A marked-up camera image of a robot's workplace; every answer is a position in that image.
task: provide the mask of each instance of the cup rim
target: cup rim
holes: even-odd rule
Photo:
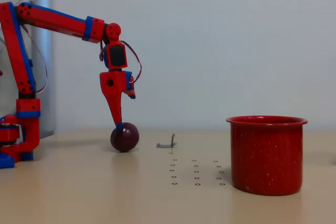
[[[283,119],[288,120],[288,123],[256,123],[256,122],[242,122],[242,119],[253,119],[253,118],[269,118],[269,119]],[[281,116],[281,115],[243,115],[234,116],[226,119],[227,122],[231,124],[240,125],[253,125],[253,126],[299,126],[308,123],[308,120],[303,118],[296,118],[293,116]]]

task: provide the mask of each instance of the robotic arm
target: robotic arm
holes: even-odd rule
[[[32,62],[28,59],[20,30],[20,25],[24,24],[93,43],[105,43],[101,60],[109,71],[100,74],[101,90],[117,129],[122,129],[121,93],[134,99],[135,81],[131,72],[122,71],[122,68],[127,67],[127,58],[125,45],[119,40],[121,28],[118,24],[106,24],[104,20],[90,16],[80,19],[31,3],[21,3],[16,7],[12,3],[0,4],[0,24],[19,90],[16,115],[0,119],[0,158],[13,158],[15,162],[32,159],[32,151],[39,144],[40,100],[36,99]],[[15,144],[19,138],[18,125],[22,127],[24,141]]]

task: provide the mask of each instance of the metal bracket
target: metal bracket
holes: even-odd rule
[[[172,141],[170,144],[156,144],[156,148],[173,148],[177,143],[174,143],[175,133],[172,135]]]

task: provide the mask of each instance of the beige tabletop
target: beige tabletop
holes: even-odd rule
[[[34,161],[0,170],[0,223],[336,223],[336,133],[305,132],[302,190],[283,197],[232,187],[228,132],[176,131],[175,148],[156,148],[172,133],[140,131],[130,153],[107,130],[41,140]]]

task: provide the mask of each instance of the red enamel cup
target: red enamel cup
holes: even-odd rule
[[[233,185],[252,194],[289,195],[302,185],[302,128],[308,121],[252,115],[231,123]]]

